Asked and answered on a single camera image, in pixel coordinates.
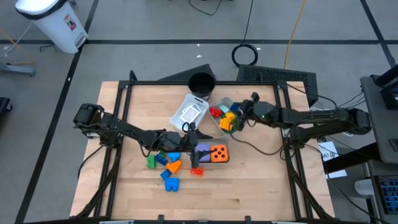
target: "yellow toy block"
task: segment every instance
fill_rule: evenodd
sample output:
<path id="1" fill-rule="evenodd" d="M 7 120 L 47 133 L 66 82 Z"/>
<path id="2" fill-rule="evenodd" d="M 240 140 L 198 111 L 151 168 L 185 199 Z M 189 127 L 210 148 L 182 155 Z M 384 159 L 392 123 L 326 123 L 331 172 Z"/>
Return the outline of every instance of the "yellow toy block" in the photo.
<path id="1" fill-rule="evenodd" d="M 226 131 L 230 131 L 232 130 L 232 124 L 230 123 L 230 121 L 224 118 L 220 120 L 220 128 Z"/>
<path id="2" fill-rule="evenodd" d="M 227 112 L 225 114 L 225 118 L 224 119 L 229 121 L 229 122 L 232 122 L 235 119 L 235 114 L 232 113 L 232 112 Z"/>

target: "plastic bin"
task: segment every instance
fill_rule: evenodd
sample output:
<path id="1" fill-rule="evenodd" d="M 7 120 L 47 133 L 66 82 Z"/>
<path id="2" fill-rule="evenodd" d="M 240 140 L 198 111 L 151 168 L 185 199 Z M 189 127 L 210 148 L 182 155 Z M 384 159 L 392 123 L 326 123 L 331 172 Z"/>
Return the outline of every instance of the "plastic bin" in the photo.
<path id="1" fill-rule="evenodd" d="M 228 161 L 226 161 L 226 162 L 200 162 L 199 166 L 201 166 L 201 165 L 212 166 L 212 165 L 227 164 L 231 160 L 231 146 L 229 145 L 229 137 L 228 136 L 222 136 L 222 137 L 213 138 L 213 139 L 198 139 L 198 144 L 207 144 L 210 147 L 217 145 L 217 144 L 224 144 L 228 148 Z"/>
<path id="2" fill-rule="evenodd" d="M 15 8 L 65 53 L 78 52 L 88 38 L 67 0 L 19 0 Z"/>
<path id="3" fill-rule="evenodd" d="M 220 100 L 218 100 L 218 101 L 212 103 L 212 104 L 210 105 L 210 107 L 209 107 L 209 110 L 210 110 L 210 108 L 212 108 L 212 107 L 218 108 L 218 107 L 221 106 L 221 105 L 225 105 L 225 106 L 227 106 L 228 108 L 230 108 L 230 107 L 232 106 L 233 103 L 234 103 L 234 101 L 233 101 L 231 98 L 229 98 L 229 97 L 224 97 L 224 98 L 222 98 L 222 99 L 220 99 Z M 216 124 L 217 128 L 219 129 L 219 131 L 221 131 L 223 134 L 227 134 L 227 133 L 225 133 L 225 132 L 220 128 L 220 126 L 219 126 L 221 117 L 214 118 L 212 115 L 210 115 L 210 116 L 211 116 L 211 119 L 212 119 L 212 120 L 214 121 L 214 123 Z"/>
<path id="4" fill-rule="evenodd" d="M 192 94 L 185 95 L 185 99 L 182 102 L 180 108 L 177 110 L 177 112 L 174 114 L 174 116 L 172 116 L 170 118 L 170 123 L 172 123 L 172 125 L 174 125 L 174 127 L 176 129 L 178 129 L 179 131 L 182 131 L 182 125 L 185 123 L 185 121 L 180 119 L 180 116 L 182 115 L 182 110 L 184 110 L 186 107 L 188 107 L 192 103 L 197 104 L 201 109 L 200 114 L 195 118 L 195 121 L 194 121 L 196 128 L 199 127 L 199 124 L 205 117 L 206 112 L 208 111 L 209 103 L 202 100 L 201 98 L 195 97 Z"/>

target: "orange toy block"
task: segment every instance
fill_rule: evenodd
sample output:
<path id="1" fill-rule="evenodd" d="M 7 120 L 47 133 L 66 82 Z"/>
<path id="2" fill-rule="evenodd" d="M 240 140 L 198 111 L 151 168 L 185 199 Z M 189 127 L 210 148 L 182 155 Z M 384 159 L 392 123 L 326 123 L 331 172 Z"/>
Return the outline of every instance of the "orange toy block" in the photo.
<path id="1" fill-rule="evenodd" d="M 226 131 L 230 131 L 230 130 L 232 130 L 232 124 L 230 124 L 230 121 L 225 120 L 225 118 L 224 118 L 224 119 L 220 120 L 220 128 L 224 129 Z"/>
<path id="2" fill-rule="evenodd" d="M 210 154 L 211 162 L 228 162 L 229 156 L 228 148 L 226 147 L 226 145 L 219 144 L 211 146 L 210 151 L 212 151 L 212 153 Z"/>
<path id="3" fill-rule="evenodd" d="M 166 164 L 166 168 L 172 173 L 175 174 L 179 168 L 181 167 L 182 162 L 181 161 L 175 161 L 173 163 L 168 163 Z"/>

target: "white trash can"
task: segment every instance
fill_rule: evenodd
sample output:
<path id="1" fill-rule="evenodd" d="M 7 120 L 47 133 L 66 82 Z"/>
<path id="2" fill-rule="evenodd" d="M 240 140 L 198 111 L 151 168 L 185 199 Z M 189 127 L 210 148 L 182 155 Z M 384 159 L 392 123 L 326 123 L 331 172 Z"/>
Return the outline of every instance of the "white trash can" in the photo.
<path id="1" fill-rule="evenodd" d="M 18 0 L 15 8 L 32 20 L 63 52 L 78 52 L 88 38 L 67 0 Z"/>

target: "toy block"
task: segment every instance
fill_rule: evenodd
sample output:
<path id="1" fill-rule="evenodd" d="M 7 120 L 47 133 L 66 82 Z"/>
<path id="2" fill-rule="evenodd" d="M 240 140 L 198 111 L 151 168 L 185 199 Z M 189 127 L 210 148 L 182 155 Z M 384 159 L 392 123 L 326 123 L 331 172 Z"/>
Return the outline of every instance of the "toy block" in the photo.
<path id="1" fill-rule="evenodd" d="M 162 156 L 163 158 L 166 158 L 166 156 L 167 156 L 166 152 L 164 152 L 164 151 L 160 151 L 158 153 L 158 155 Z"/>
<path id="2" fill-rule="evenodd" d="M 203 175 L 205 175 L 205 170 L 200 168 L 191 169 L 191 174 L 203 177 Z"/>
<path id="3" fill-rule="evenodd" d="M 230 111 L 237 113 L 239 111 L 239 103 L 233 103 L 232 106 L 229 108 Z"/>
<path id="4" fill-rule="evenodd" d="M 172 173 L 169 170 L 163 171 L 160 176 L 162 177 L 163 180 L 166 180 L 172 175 Z"/>
<path id="5" fill-rule="evenodd" d="M 155 160 L 162 164 L 163 166 L 166 166 L 166 164 L 168 163 L 167 159 L 165 159 L 164 157 L 160 156 L 160 155 L 156 155 L 155 156 Z"/>
<path id="6" fill-rule="evenodd" d="M 221 119 L 220 120 L 220 128 L 225 131 L 230 131 L 230 130 L 232 130 L 232 124 L 230 124 L 230 122 L 225 119 Z"/>
<path id="7" fill-rule="evenodd" d="M 172 173 L 175 174 L 179 168 L 181 167 L 182 162 L 181 161 L 175 161 L 173 163 L 168 163 L 166 164 L 166 168 Z"/>
<path id="8" fill-rule="evenodd" d="M 218 118 L 223 114 L 223 112 L 218 108 L 210 108 L 209 111 L 210 114 L 215 118 Z"/>
<path id="9" fill-rule="evenodd" d="M 181 157 L 181 152 L 169 152 L 167 153 L 167 155 L 172 160 L 172 162 L 175 162 Z"/>
<path id="10" fill-rule="evenodd" d="M 211 162 L 228 162 L 228 148 L 224 144 L 211 146 Z"/>
<path id="11" fill-rule="evenodd" d="M 147 167 L 150 169 L 156 168 L 155 155 L 149 155 L 147 157 Z"/>
<path id="12" fill-rule="evenodd" d="M 232 112 L 227 112 L 225 114 L 225 118 L 224 119 L 229 121 L 229 122 L 232 122 L 235 119 L 235 114 L 232 113 Z"/>
<path id="13" fill-rule="evenodd" d="M 195 152 L 206 152 L 210 151 L 210 146 L 207 144 L 198 144 L 195 147 Z M 210 162 L 210 154 L 207 154 L 199 159 L 199 162 Z"/>
<path id="14" fill-rule="evenodd" d="M 223 111 L 223 113 L 227 113 L 229 111 L 228 107 L 225 105 L 220 105 L 218 107 L 221 111 Z"/>
<path id="15" fill-rule="evenodd" d="M 178 185 L 180 184 L 179 178 L 166 178 L 164 185 L 166 187 L 166 191 L 178 191 Z"/>

